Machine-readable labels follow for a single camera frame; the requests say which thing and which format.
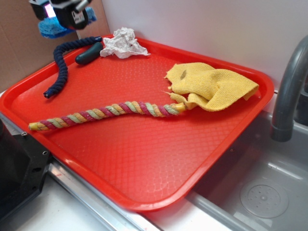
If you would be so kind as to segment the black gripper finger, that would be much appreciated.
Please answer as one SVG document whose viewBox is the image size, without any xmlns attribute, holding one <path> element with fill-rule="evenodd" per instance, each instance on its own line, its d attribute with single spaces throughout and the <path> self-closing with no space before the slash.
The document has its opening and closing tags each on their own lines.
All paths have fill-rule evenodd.
<svg viewBox="0 0 308 231">
<path fill-rule="evenodd" d="M 61 26 L 73 30 L 81 30 L 87 26 L 89 18 L 85 8 L 81 10 L 77 6 L 78 4 L 70 4 L 60 8 L 53 6 Z"/>
<path fill-rule="evenodd" d="M 31 1 L 30 5 L 34 11 L 35 16 L 40 20 L 51 17 L 49 14 L 49 1 Z"/>
</svg>

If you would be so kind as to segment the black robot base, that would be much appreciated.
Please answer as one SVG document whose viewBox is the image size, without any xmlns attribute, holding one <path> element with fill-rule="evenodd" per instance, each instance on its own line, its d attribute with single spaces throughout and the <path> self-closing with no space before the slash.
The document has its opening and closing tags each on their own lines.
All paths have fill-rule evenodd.
<svg viewBox="0 0 308 231">
<path fill-rule="evenodd" d="M 50 161 L 50 151 L 31 135 L 12 135 L 0 122 L 1 221 L 41 193 Z"/>
</svg>

